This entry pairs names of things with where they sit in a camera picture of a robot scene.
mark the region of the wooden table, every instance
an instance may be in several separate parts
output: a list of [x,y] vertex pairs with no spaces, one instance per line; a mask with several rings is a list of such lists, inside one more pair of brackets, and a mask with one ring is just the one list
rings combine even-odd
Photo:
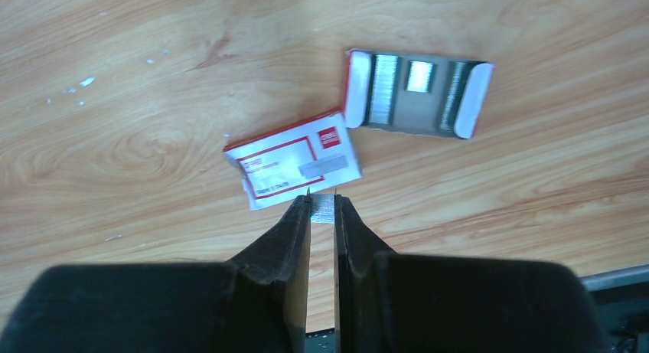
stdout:
[[[496,65],[470,141],[351,133],[364,178],[338,193],[391,246],[649,261],[649,0],[0,0],[0,20],[2,323],[54,264],[256,239],[286,204],[250,212],[221,148],[339,104],[349,47]],[[334,324],[332,234],[313,227],[308,330]]]

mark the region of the staple box lid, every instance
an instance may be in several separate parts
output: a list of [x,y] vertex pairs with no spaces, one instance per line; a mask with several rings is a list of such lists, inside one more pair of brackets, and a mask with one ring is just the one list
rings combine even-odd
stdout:
[[348,128],[470,139],[492,64],[480,60],[354,49],[344,97]]

